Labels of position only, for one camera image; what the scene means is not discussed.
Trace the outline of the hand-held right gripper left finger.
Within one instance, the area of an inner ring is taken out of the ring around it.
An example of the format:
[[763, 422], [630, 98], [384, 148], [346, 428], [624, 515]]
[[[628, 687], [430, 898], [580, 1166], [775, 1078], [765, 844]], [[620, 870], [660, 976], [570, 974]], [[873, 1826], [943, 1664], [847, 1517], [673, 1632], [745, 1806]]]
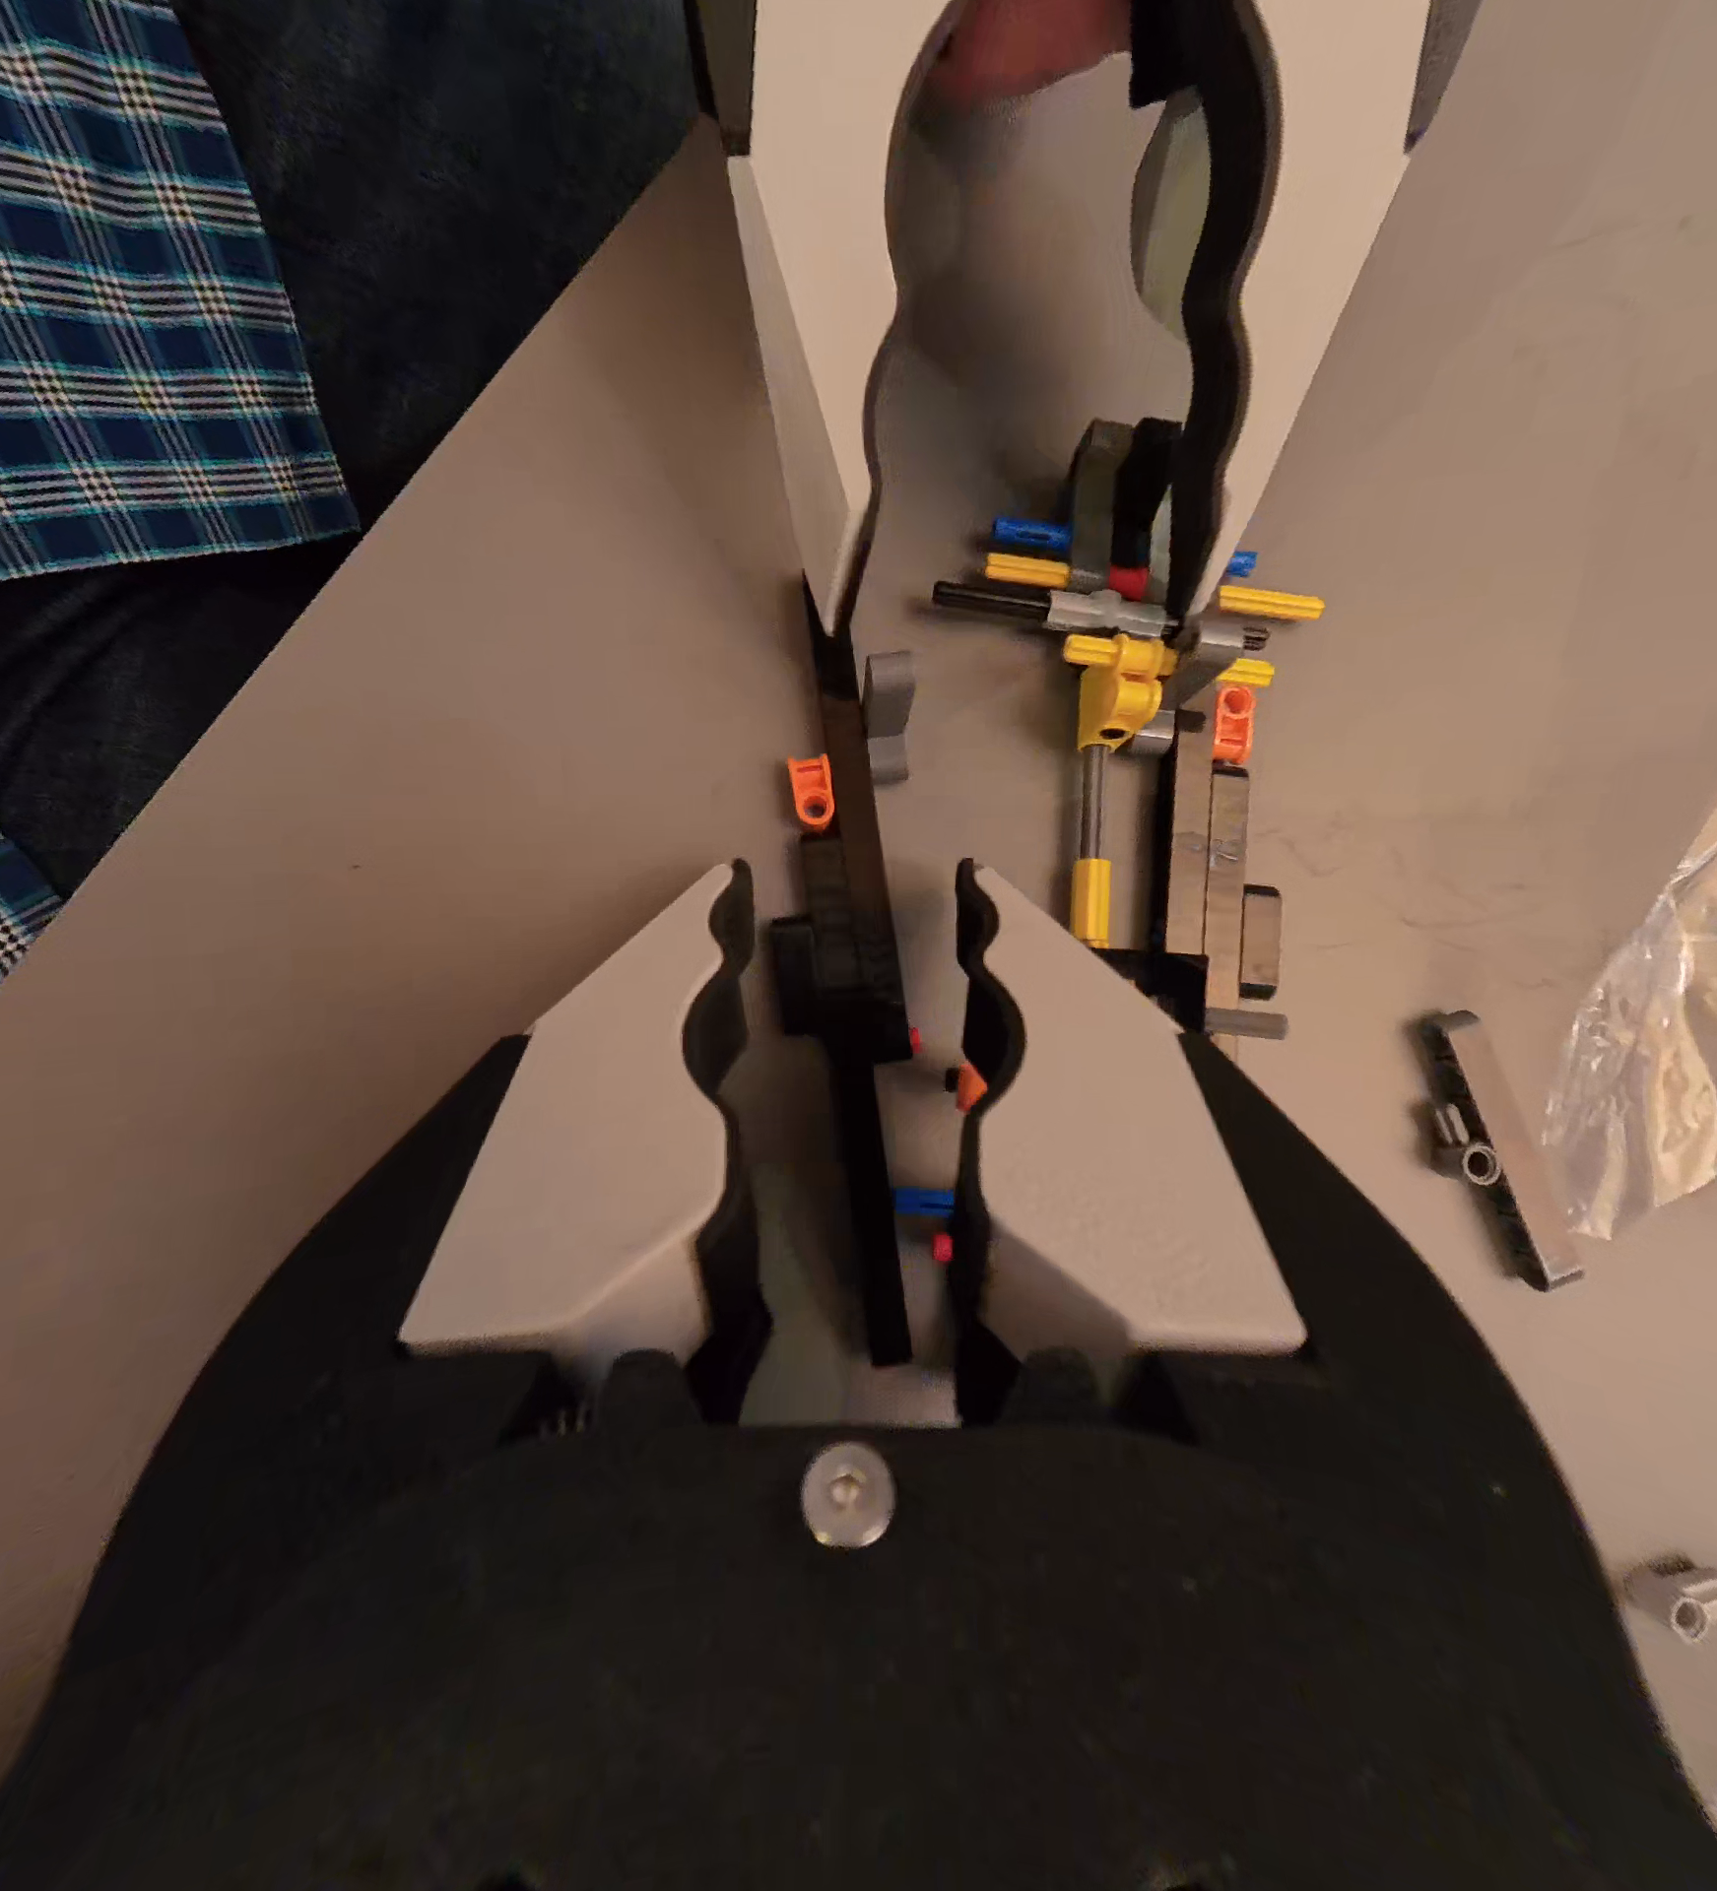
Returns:
[[723, 1084], [747, 1044], [745, 862], [717, 864], [528, 1032], [398, 1329], [416, 1355], [538, 1353], [582, 1393], [632, 1353], [737, 1421], [771, 1337]]

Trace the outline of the person's left hand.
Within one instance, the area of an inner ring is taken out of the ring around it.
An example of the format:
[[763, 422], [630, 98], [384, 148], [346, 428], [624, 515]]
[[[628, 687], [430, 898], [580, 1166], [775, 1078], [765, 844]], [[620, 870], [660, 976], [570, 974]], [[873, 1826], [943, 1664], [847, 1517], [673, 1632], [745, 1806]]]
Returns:
[[965, 108], [1032, 94], [1128, 51], [1130, 3], [965, 3], [929, 73]]

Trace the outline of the grey lego beam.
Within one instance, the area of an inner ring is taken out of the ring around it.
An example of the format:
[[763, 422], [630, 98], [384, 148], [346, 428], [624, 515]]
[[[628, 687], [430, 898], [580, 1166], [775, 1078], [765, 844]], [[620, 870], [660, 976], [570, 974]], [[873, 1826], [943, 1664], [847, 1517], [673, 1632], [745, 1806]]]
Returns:
[[1483, 1022], [1469, 1010], [1429, 1012], [1417, 1020], [1415, 1040], [1429, 1078], [1429, 1104], [1467, 1106], [1479, 1132], [1499, 1152], [1501, 1184], [1493, 1190], [1467, 1188], [1507, 1269], [1541, 1293], [1577, 1283], [1581, 1263], [1575, 1237]]

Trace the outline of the light grey lego connector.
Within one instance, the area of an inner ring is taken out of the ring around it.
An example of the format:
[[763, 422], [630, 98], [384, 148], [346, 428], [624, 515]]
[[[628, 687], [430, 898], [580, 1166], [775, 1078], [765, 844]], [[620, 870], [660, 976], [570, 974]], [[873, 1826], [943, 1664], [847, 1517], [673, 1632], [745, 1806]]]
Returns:
[[1687, 1644], [1717, 1630], [1717, 1569], [1683, 1553], [1665, 1553], [1633, 1567], [1623, 1581], [1627, 1602]]

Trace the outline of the small dark grey lego connector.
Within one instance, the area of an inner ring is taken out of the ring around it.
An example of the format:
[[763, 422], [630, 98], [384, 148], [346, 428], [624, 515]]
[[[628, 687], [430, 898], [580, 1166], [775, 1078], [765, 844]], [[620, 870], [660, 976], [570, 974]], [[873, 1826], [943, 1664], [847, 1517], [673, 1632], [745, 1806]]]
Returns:
[[1503, 1180], [1503, 1164], [1491, 1140], [1467, 1106], [1429, 1104], [1429, 1160], [1433, 1168], [1477, 1190], [1493, 1190]]

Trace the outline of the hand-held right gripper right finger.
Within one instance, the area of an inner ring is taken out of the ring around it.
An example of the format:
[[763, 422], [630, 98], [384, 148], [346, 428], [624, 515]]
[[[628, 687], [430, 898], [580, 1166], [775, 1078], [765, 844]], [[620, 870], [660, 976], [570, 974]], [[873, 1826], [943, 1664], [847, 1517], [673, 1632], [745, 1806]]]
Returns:
[[1040, 1353], [1098, 1391], [1156, 1355], [1294, 1357], [1304, 1323], [1190, 1038], [999, 872], [961, 862], [955, 896], [959, 1419], [991, 1423]]

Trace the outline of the clear plastic bag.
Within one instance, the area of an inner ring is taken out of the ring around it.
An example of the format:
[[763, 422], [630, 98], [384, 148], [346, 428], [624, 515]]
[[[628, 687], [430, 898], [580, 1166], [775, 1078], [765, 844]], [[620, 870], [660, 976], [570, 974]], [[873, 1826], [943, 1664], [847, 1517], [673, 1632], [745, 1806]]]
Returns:
[[1543, 1144], [1595, 1241], [1717, 1182], [1717, 803], [1579, 1002]]

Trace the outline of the blue plaid shirt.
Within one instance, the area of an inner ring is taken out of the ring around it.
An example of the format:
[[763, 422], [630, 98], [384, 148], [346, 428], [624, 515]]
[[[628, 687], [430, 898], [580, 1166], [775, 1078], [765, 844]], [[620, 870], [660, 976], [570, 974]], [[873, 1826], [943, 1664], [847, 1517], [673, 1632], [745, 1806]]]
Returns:
[[358, 531], [169, 5], [0, 5], [0, 982]]

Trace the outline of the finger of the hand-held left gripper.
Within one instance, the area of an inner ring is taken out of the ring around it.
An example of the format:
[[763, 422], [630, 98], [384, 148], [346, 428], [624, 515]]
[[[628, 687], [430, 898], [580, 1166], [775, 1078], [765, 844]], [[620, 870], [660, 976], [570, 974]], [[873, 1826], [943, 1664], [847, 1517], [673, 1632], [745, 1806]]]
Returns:
[[893, 142], [959, 5], [755, 3], [727, 184], [781, 487], [823, 631], [845, 631], [879, 507], [875, 402], [899, 314]]
[[1130, 7], [1130, 104], [1196, 104], [1208, 188], [1178, 298], [1190, 396], [1168, 603], [1224, 577], [1407, 166], [1417, 3]]

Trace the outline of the black lego drive shaft assembly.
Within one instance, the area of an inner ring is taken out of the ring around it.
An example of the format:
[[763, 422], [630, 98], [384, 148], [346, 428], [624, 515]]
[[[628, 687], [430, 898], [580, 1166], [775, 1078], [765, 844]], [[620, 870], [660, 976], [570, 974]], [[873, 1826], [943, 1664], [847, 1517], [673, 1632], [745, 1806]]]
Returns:
[[[1274, 681], [1264, 649], [1324, 601], [1250, 583], [1226, 559], [1208, 601], [1176, 613], [1172, 420], [1094, 420], [1050, 519], [1001, 515], [981, 575], [937, 583], [937, 609], [1050, 639], [1074, 679], [1076, 840], [1066, 928], [1182, 1028], [1226, 1044], [1280, 1042], [1282, 898], [1248, 880], [1248, 761]], [[1144, 942], [1112, 920], [1106, 785], [1118, 761], [1154, 773]]]

